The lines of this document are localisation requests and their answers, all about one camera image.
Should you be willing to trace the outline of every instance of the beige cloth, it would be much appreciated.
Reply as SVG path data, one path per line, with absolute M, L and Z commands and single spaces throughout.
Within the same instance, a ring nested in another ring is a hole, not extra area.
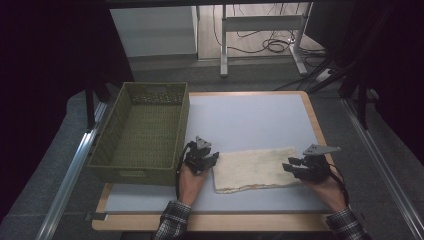
M 297 183 L 299 180 L 282 166 L 289 157 L 296 157 L 294 147 L 220 153 L 213 167 L 215 191 L 233 193 Z

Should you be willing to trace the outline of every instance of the shirt cuff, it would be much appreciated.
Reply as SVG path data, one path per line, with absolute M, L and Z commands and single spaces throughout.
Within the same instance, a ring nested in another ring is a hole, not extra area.
M 345 208 L 327 217 L 327 224 L 337 239 L 362 239 L 367 235 L 350 208 Z
M 189 205 L 180 201 L 169 201 L 165 211 L 162 213 L 162 216 L 172 219 L 179 219 L 180 222 L 187 224 L 190 212 L 191 207 Z

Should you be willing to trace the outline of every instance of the basket handle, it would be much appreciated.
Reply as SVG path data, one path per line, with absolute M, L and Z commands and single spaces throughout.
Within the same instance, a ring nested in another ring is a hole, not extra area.
M 146 177 L 144 170 L 121 170 L 119 174 L 122 177 Z
M 157 93 L 157 92 L 166 93 L 166 92 L 168 92 L 167 86 L 163 86 L 163 85 L 161 85 L 161 86 L 145 86 L 145 89 L 148 92 L 151 92 L 151 93 Z

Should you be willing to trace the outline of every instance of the basket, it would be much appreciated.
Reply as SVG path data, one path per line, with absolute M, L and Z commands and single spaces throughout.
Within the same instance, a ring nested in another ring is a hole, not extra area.
M 124 83 L 88 168 L 103 182 L 175 185 L 189 107 L 187 83 Z

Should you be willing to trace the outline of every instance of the white cabinet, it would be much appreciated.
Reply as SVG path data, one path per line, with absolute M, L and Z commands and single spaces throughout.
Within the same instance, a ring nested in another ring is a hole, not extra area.
M 196 8 L 111 9 L 127 57 L 197 52 Z

